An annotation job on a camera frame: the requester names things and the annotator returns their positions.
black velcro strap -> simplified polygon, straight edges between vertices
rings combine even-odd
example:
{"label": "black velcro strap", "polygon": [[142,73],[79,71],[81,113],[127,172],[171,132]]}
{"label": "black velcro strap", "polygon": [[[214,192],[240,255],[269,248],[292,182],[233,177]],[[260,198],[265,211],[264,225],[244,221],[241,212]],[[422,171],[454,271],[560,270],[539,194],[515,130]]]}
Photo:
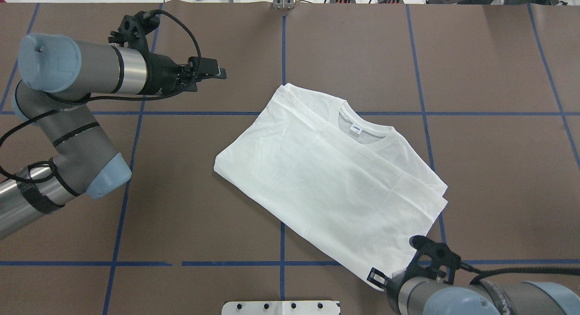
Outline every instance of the black velcro strap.
{"label": "black velcro strap", "polygon": [[[30,170],[25,168],[19,174],[22,177],[30,178]],[[16,183],[22,197],[35,208],[38,212],[44,214],[51,214],[56,210],[60,210],[64,205],[58,205],[50,199],[40,193],[35,184],[21,183],[20,181]]]}
{"label": "black velcro strap", "polygon": [[87,129],[91,129],[93,127],[98,127],[98,126],[100,126],[99,123],[97,121],[95,121],[95,122],[91,122],[87,125],[84,125],[82,127],[78,127],[74,131],[71,131],[70,133],[66,133],[66,134],[62,135],[62,137],[60,137],[59,139],[52,142],[52,146],[56,147],[56,146],[60,145],[62,142],[66,141],[67,139],[70,139],[71,137],[75,137],[76,135],[79,135],[81,132],[86,131]]}
{"label": "black velcro strap", "polygon": [[500,315],[517,315],[512,300],[499,284],[487,280],[481,280],[479,284],[487,291]]}
{"label": "black velcro strap", "polygon": [[115,89],[112,90],[112,92],[111,92],[111,93],[116,93],[121,88],[121,86],[123,84],[123,80],[125,79],[125,63],[123,61],[123,57],[122,57],[119,49],[117,49],[116,47],[112,47],[112,49],[115,50],[116,57],[119,58],[119,81],[116,82]]}

metal plate with holes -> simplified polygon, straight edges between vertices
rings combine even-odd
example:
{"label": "metal plate with holes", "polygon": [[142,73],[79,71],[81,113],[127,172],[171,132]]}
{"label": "metal plate with holes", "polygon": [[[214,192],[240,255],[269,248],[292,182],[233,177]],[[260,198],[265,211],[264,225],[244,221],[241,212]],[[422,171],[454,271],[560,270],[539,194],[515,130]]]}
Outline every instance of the metal plate with holes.
{"label": "metal plate with holes", "polygon": [[275,302],[227,302],[222,315],[340,315],[340,302],[302,300]]}

silver metal cylinder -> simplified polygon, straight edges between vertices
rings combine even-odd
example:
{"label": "silver metal cylinder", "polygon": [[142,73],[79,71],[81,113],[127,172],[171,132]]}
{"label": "silver metal cylinder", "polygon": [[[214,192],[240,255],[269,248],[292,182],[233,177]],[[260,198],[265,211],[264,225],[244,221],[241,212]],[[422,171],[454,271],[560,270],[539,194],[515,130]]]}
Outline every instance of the silver metal cylinder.
{"label": "silver metal cylinder", "polygon": [[0,184],[0,239],[8,237],[43,215],[24,199],[16,181],[9,179]]}
{"label": "silver metal cylinder", "polygon": [[122,84],[117,93],[138,94],[147,81],[147,64],[143,55],[132,48],[117,47],[122,58]]}
{"label": "silver metal cylinder", "polygon": [[[39,179],[49,173],[50,168],[41,166],[31,169],[30,176],[33,179]],[[44,183],[37,184],[36,188],[42,196],[57,205],[64,205],[74,198],[58,182],[56,177],[52,177]],[[0,184],[0,240],[24,228],[44,215],[44,213],[37,210],[22,195],[22,191],[16,181],[8,179]]]}

blue tape line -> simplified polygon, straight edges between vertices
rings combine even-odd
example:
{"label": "blue tape line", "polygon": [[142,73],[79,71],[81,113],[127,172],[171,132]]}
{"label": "blue tape line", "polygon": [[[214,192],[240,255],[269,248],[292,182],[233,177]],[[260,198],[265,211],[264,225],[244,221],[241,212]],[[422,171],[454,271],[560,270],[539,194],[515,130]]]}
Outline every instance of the blue tape line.
{"label": "blue tape line", "polygon": [[447,235],[445,234],[445,225],[443,222],[443,212],[439,213],[437,217],[439,220],[439,231],[441,232],[441,242],[447,243]]}
{"label": "blue tape line", "polygon": [[425,112],[428,116],[559,116],[558,112]]}
{"label": "blue tape line", "polygon": [[257,116],[259,111],[145,111],[144,115]]}
{"label": "blue tape line", "polygon": [[111,269],[109,270],[109,281],[107,284],[107,294],[105,295],[105,303],[103,306],[103,315],[107,315],[108,313],[108,304],[111,300],[111,291],[112,291],[112,279],[115,277],[115,265],[111,265]]}
{"label": "blue tape line", "polygon": [[576,150],[576,144],[574,143],[574,139],[572,138],[572,133],[570,131],[570,127],[568,126],[568,121],[566,121],[566,115],[564,114],[564,109],[562,107],[562,103],[560,102],[560,97],[558,96],[558,91],[556,90],[554,79],[551,76],[550,68],[547,65],[546,57],[543,53],[542,43],[540,42],[540,38],[538,36],[538,30],[536,28],[536,22],[534,20],[534,13],[532,12],[532,6],[529,3],[528,3],[528,13],[530,14],[530,21],[532,23],[532,29],[534,30],[534,37],[536,38],[536,43],[538,44],[540,57],[542,57],[542,62],[546,69],[547,79],[550,81],[551,90],[554,93],[554,98],[556,99],[558,109],[560,110],[560,115],[562,116],[562,122],[564,123],[564,128],[566,129],[566,135],[568,136],[568,141],[570,141],[570,146],[572,147],[572,152],[574,153],[574,158],[576,159],[576,166],[578,166],[578,169],[580,169],[580,157],[578,156],[578,150]]}
{"label": "blue tape line", "polygon": [[280,266],[280,261],[182,262],[182,266]]}
{"label": "blue tape line", "polygon": [[166,262],[0,261],[0,266],[173,266]]}
{"label": "blue tape line", "polygon": [[[163,3],[159,4],[159,9],[163,8]],[[157,46],[157,36],[159,34],[159,27],[155,29],[153,34],[153,43],[151,44],[151,52],[155,52],[155,47]],[[135,139],[133,140],[133,150],[131,151],[131,160],[129,162],[129,169],[133,172],[133,166],[135,165],[135,153],[137,151],[137,142],[139,141],[139,135],[141,132],[141,123],[143,122],[143,111],[145,110],[145,101],[141,102],[141,107],[139,109],[139,119],[137,119],[137,130],[135,132]],[[125,222],[125,212],[127,210],[127,202],[129,200],[129,187],[131,186],[131,179],[127,181],[125,185],[125,194],[123,196],[123,204],[121,206],[121,215],[119,216],[119,226],[116,231],[115,247],[112,253],[111,271],[109,272],[109,280],[107,284],[107,294],[105,295],[105,301],[103,305],[103,315],[108,313],[108,305],[111,300],[112,284],[115,279],[115,268],[117,263],[117,258],[119,255],[119,246],[121,244],[121,235],[123,233],[123,224]]]}
{"label": "blue tape line", "polygon": [[[282,85],[286,85],[286,16],[282,16]],[[280,222],[280,300],[286,299],[286,225]]]}
{"label": "blue tape line", "polygon": [[282,85],[286,85],[286,16],[282,17]]}
{"label": "blue tape line", "polygon": [[[467,260],[470,265],[526,265],[526,264],[580,264],[580,259],[484,259]],[[428,265],[419,261],[419,265]],[[167,267],[166,262],[107,262],[107,261],[0,261],[0,266],[126,266],[126,267]],[[227,266],[280,266],[280,261],[225,261],[225,262],[182,262],[187,267],[227,267]],[[341,266],[337,261],[285,261],[284,266]]]}
{"label": "blue tape line", "polygon": [[[13,111],[0,111],[0,115],[13,115]],[[139,111],[93,111],[93,115],[139,115]],[[216,116],[257,116],[260,111],[143,111],[143,115],[216,115]],[[422,116],[418,111],[362,111],[361,116]],[[455,112],[426,111],[427,116],[561,116],[560,112]],[[580,112],[564,112],[567,116],[580,116]]]}
{"label": "blue tape line", "polygon": [[173,266],[167,262],[115,262],[115,266]]}
{"label": "blue tape line", "polygon": [[[36,16],[38,14],[38,9],[40,9],[40,3],[37,3],[36,7],[34,8],[33,16],[30,19],[29,28],[26,30],[26,34],[30,34],[30,31],[33,29],[34,21],[36,20]],[[4,110],[4,104],[6,103],[6,98],[8,97],[8,92],[12,87],[12,81],[14,80],[14,75],[16,75],[16,67],[17,61],[14,61],[14,67],[12,67],[12,72],[10,72],[10,77],[8,78],[8,84],[6,84],[6,89],[4,90],[4,94],[2,95],[2,102],[0,102],[0,111]]]}
{"label": "blue tape line", "polygon": [[280,222],[280,300],[284,300],[285,293],[285,269],[284,262],[286,261],[286,225]]}
{"label": "blue tape line", "polygon": [[112,262],[83,261],[0,261],[0,266],[111,266]]}
{"label": "blue tape line", "polygon": [[341,266],[337,261],[285,261],[286,266]]}
{"label": "blue tape line", "polygon": [[[425,128],[425,139],[427,141],[427,153],[429,154],[429,165],[431,170],[435,171],[435,162],[433,161],[433,149],[431,148],[431,136],[429,135],[429,125],[427,124],[427,112],[425,109],[425,99],[423,98],[423,86],[421,84],[421,75],[419,74],[419,61],[417,60],[417,50],[415,48],[415,37],[413,35],[413,24],[411,21],[411,9],[409,5],[406,6],[406,21],[409,25],[409,37],[411,39],[411,50],[413,52],[413,63],[415,65],[415,77],[417,79],[417,89],[419,91],[419,102],[421,104],[421,113],[423,117],[423,127]],[[445,235],[445,223],[443,222],[443,214],[439,214],[439,230],[441,231],[441,241],[447,243]]]}

folded white t-shirt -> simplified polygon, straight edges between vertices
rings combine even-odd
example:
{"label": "folded white t-shirt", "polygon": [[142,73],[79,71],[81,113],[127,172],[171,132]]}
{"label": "folded white t-shirt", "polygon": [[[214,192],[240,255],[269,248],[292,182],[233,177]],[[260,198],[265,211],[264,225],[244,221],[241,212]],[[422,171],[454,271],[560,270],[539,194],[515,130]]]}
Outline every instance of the folded white t-shirt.
{"label": "folded white t-shirt", "polygon": [[214,170],[365,282],[373,267],[404,269],[409,238],[426,235],[447,204],[447,185],[393,127],[292,84]]}

